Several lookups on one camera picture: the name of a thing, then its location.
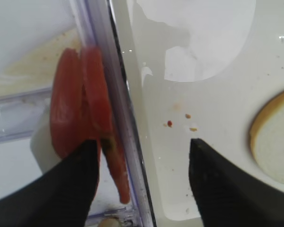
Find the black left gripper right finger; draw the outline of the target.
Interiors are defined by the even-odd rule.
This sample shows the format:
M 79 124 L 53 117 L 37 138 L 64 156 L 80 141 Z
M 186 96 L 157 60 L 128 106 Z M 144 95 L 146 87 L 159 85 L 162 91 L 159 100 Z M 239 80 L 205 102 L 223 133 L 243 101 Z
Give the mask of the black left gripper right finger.
M 284 227 L 284 192 L 235 166 L 202 139 L 190 140 L 188 178 L 205 227 Z

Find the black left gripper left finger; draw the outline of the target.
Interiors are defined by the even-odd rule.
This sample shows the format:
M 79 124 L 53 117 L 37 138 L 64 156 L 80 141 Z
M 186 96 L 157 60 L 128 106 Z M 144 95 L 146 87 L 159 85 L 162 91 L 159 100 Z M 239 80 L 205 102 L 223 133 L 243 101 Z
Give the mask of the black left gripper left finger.
M 97 143 L 87 140 L 42 177 L 0 199 L 0 227 L 83 227 L 98 180 Z

